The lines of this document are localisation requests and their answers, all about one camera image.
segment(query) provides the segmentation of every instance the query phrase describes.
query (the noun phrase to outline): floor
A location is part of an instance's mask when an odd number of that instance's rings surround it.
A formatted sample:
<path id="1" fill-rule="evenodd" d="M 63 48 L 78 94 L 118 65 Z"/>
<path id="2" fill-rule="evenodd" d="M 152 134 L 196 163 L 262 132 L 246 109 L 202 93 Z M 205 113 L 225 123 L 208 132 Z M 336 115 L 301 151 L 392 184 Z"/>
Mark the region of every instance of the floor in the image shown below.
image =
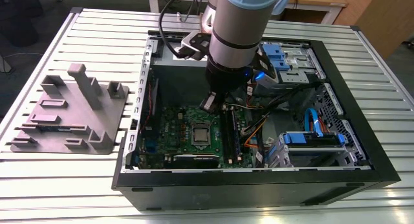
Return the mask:
<path id="1" fill-rule="evenodd" d="M 39 17 L 31 18 L 31 23 L 39 35 L 38 42 L 29 47 L 17 48 L 0 35 L 0 53 L 3 56 L 21 52 L 43 53 L 73 6 L 125 11 L 149 11 L 146 0 L 62 0 L 61 3 L 57 3 L 55 0 L 39 0 L 39 2 L 43 14 Z M 168 12 L 184 13 L 188 6 L 188 2 L 177 1 Z M 13 68 L 13 73 L 9 75 L 0 73 L 0 120 L 15 99 L 38 60 L 39 55 L 35 54 L 21 54 L 6 59 Z M 414 96 L 414 49 L 407 49 L 404 45 L 400 45 L 385 62 L 409 94 Z"/>

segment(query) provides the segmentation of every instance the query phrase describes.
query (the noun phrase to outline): blue connector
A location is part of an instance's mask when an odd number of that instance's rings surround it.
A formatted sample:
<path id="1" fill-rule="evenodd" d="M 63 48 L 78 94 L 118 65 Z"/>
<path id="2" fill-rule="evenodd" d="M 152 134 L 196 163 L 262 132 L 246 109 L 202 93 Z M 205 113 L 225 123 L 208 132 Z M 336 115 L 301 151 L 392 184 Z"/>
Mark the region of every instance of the blue connector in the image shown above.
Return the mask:
<path id="1" fill-rule="evenodd" d="M 262 44 L 261 47 L 262 47 L 264 53 L 266 54 L 266 57 L 269 60 L 282 60 L 284 59 L 284 53 L 280 50 L 278 45 Z"/>
<path id="2" fill-rule="evenodd" d="M 297 144 L 297 143 L 305 143 L 305 138 L 303 133 L 286 133 L 282 135 L 282 141 L 284 144 Z"/>
<path id="3" fill-rule="evenodd" d="M 289 65 L 285 64 L 284 60 L 270 60 L 269 63 L 276 71 L 288 71 Z"/>

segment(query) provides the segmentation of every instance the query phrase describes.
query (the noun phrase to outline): black cable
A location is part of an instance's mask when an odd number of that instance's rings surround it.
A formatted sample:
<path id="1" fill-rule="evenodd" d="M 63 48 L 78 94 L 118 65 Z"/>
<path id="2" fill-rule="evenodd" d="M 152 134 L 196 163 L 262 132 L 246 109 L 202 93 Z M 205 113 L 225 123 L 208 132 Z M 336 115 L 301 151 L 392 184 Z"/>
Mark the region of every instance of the black cable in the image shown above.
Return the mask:
<path id="1" fill-rule="evenodd" d="M 192 1 L 194 1 L 194 3 L 196 3 L 196 8 L 198 9 L 198 8 L 200 8 L 198 0 L 192 0 Z"/>
<path id="2" fill-rule="evenodd" d="M 200 0 L 200 5 L 198 5 L 198 8 L 196 9 L 196 15 L 200 14 L 200 7 L 201 7 L 201 4 L 202 4 L 202 0 Z"/>
<path id="3" fill-rule="evenodd" d="M 297 0 L 293 1 L 292 8 L 293 8 L 293 9 L 297 9 Z"/>
<path id="4" fill-rule="evenodd" d="M 188 9 L 186 9 L 185 19 L 182 20 L 182 19 L 180 18 L 180 21 L 181 21 L 182 23 L 186 22 L 186 19 L 188 19 L 188 16 L 189 16 L 189 12 L 190 12 L 190 9 L 192 9 L 192 6 L 193 6 L 193 2 L 196 2 L 196 5 L 200 7 L 198 1 L 197 1 L 197 0 L 192 0 L 190 5 L 189 5 L 189 7 L 188 7 Z"/>
<path id="5" fill-rule="evenodd" d="M 260 128 L 256 132 L 256 142 L 257 142 L 257 151 L 261 155 L 261 162 L 256 160 L 256 168 L 264 167 L 264 144 L 262 144 L 262 128 Z"/>
<path id="6" fill-rule="evenodd" d="M 176 51 L 174 49 L 172 48 L 169 42 L 166 41 L 166 38 L 165 38 L 165 35 L 164 35 L 164 31 L 162 31 L 162 17 L 164 17 L 164 14 L 165 14 L 165 11 L 169 7 L 169 5 L 173 3 L 174 0 L 169 0 L 168 3 L 165 4 L 161 12 L 160 12 L 160 17 L 157 19 L 157 27 L 160 29 L 160 36 L 161 36 L 161 39 L 162 39 L 162 42 L 168 48 L 168 50 L 170 51 L 170 53 L 177 57 L 177 58 L 184 58 L 184 56 L 181 56 Z"/>
<path id="7" fill-rule="evenodd" d="M 269 102 L 268 105 L 262 108 L 261 110 L 261 116 L 260 119 L 253 122 L 252 125 L 246 126 L 246 128 L 244 129 L 244 131 L 248 131 L 250 128 L 253 128 L 254 126 L 257 126 L 261 121 L 265 120 L 266 116 L 269 115 L 269 111 L 276 108 L 280 104 L 282 104 L 285 101 L 288 101 L 288 98 L 297 93 L 298 91 L 308 89 L 308 88 L 313 88 L 317 87 L 320 85 L 320 82 L 312 82 L 304 85 L 297 85 L 294 88 L 292 88 L 288 92 L 282 93 L 281 95 L 278 95 L 276 98 L 273 98 Z"/>

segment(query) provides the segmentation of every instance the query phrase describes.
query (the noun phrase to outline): wire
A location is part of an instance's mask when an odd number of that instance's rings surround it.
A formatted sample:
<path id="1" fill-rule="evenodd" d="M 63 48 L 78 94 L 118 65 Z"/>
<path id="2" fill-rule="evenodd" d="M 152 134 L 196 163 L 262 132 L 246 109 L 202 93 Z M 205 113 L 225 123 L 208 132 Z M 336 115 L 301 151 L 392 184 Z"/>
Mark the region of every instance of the wire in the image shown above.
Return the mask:
<path id="1" fill-rule="evenodd" d="M 160 29 L 160 36 L 161 36 L 161 39 L 162 39 L 162 42 L 166 46 L 166 48 L 169 49 L 170 53 L 177 57 L 177 58 L 184 58 L 184 56 L 181 56 L 176 51 L 174 49 L 172 48 L 169 42 L 166 41 L 165 39 L 165 35 L 164 35 L 164 31 L 162 31 L 162 18 L 164 18 L 164 14 L 165 14 L 165 11 L 166 9 L 169 8 L 169 5 L 173 3 L 174 0 L 169 0 L 168 3 L 165 4 L 161 12 L 160 12 L 160 17 L 157 19 L 157 27 Z"/>
<path id="2" fill-rule="evenodd" d="M 294 94 L 297 93 L 298 91 L 304 90 L 304 89 L 308 89 L 308 88 L 313 88 L 316 86 L 320 85 L 320 82 L 312 82 L 312 83 L 308 83 L 308 84 L 304 84 L 304 85 L 297 85 L 294 88 L 292 88 L 289 91 L 286 91 L 285 93 L 282 93 L 281 95 L 278 95 L 277 97 L 274 97 L 268 105 L 262 108 L 262 111 L 261 111 L 261 118 L 249 126 L 246 126 L 245 130 L 244 131 L 248 131 L 250 128 L 253 128 L 257 124 L 261 123 L 262 119 L 266 118 L 266 116 L 269 115 L 269 111 L 276 108 L 278 106 L 278 104 L 282 104 L 288 98 Z"/>
<path id="3" fill-rule="evenodd" d="M 189 5 L 189 7 L 188 7 L 188 11 L 186 11 L 185 19 L 182 20 L 182 18 L 180 18 L 180 21 L 181 21 L 182 23 L 185 23 L 185 22 L 186 22 L 186 19 L 188 19 L 188 16 L 189 16 L 189 12 L 190 12 L 190 9 L 192 9 L 192 6 L 193 6 L 193 2 L 196 2 L 197 8 L 200 7 L 200 5 L 198 5 L 198 1 L 197 1 L 197 0 L 192 0 L 190 5 Z"/>
<path id="4" fill-rule="evenodd" d="M 257 110 L 257 108 L 245 107 L 245 106 L 238 105 L 238 104 L 229 104 L 229 103 L 225 103 L 225 102 L 224 102 L 224 104 L 226 104 L 226 105 L 229 105 L 229 106 L 236 106 L 236 107 L 240 107 L 240 108 L 242 108 L 242 109 Z"/>
<path id="5" fill-rule="evenodd" d="M 13 57 L 13 56 L 21 55 L 21 54 L 34 54 L 34 55 L 42 56 L 42 53 L 14 53 L 14 54 L 11 54 L 11 55 L 5 56 L 3 58 L 9 58 L 9 57 Z"/>
<path id="6" fill-rule="evenodd" d="M 200 7 L 201 7 L 201 4 L 202 4 L 202 0 L 200 0 L 200 5 L 198 5 L 198 7 L 197 7 L 197 9 L 196 9 L 196 15 L 200 14 Z"/>
<path id="7" fill-rule="evenodd" d="M 33 54 L 33 55 L 42 56 L 41 53 L 14 53 L 14 54 L 10 54 L 10 55 L 6 55 L 6 56 L 2 57 L 2 55 L 0 53 L 0 57 L 1 57 L 1 60 L 2 60 L 2 70 L 3 70 L 3 72 L 0 72 L 0 73 L 2 73 L 5 75 L 10 75 L 14 72 L 13 68 L 10 68 L 10 70 L 7 72 L 5 72 L 5 60 L 3 59 L 9 58 L 9 57 L 13 57 L 13 56 L 17 56 L 17 55 L 22 55 L 22 54 Z"/>
<path id="8" fill-rule="evenodd" d="M 256 145 L 246 144 L 244 147 L 258 148 Z"/>
<path id="9" fill-rule="evenodd" d="M 142 130 L 142 128 L 145 127 L 145 125 L 148 123 L 149 116 L 150 116 L 150 113 L 152 113 L 150 82 L 148 82 L 148 102 L 149 102 L 149 112 L 148 112 L 148 116 L 146 116 L 146 119 L 144 121 L 142 127 L 140 128 L 140 133 L 141 133 L 141 130 Z"/>
<path id="10" fill-rule="evenodd" d="M 292 8 L 293 8 L 293 9 L 297 9 L 297 0 L 293 1 Z"/>
<path id="11" fill-rule="evenodd" d="M 258 131 L 258 129 L 261 128 L 262 124 L 265 122 L 265 119 L 264 121 L 261 122 L 261 124 L 257 126 L 257 128 L 253 130 L 252 134 L 249 135 L 249 137 L 246 138 L 245 142 L 244 142 L 244 145 L 248 144 L 248 141 L 250 140 L 252 136 L 254 135 L 254 133 Z"/>

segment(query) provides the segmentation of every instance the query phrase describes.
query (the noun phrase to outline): aluminum table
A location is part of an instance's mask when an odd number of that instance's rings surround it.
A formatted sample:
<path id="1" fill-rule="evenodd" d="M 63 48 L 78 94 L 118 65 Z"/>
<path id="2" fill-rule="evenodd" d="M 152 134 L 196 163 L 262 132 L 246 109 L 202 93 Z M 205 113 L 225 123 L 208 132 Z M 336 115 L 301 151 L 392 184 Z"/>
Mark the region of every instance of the aluminum table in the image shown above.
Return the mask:
<path id="1" fill-rule="evenodd" d="M 118 80 L 137 89 L 146 31 L 157 30 L 157 14 L 73 8 L 31 76 L 0 124 L 0 220 L 55 223 L 412 223 L 414 102 L 363 34 L 347 26 L 270 21 L 265 36 L 324 42 L 343 79 L 391 158 L 401 181 L 360 192 L 327 206 L 138 212 L 110 190 L 122 118 L 109 155 L 10 152 L 15 128 L 25 122 L 41 95 L 45 75 L 66 74 L 71 62 L 83 63 L 100 83 Z M 192 31 L 198 18 L 176 22 L 165 15 L 165 31 Z M 124 116 L 136 94 L 128 94 Z"/>

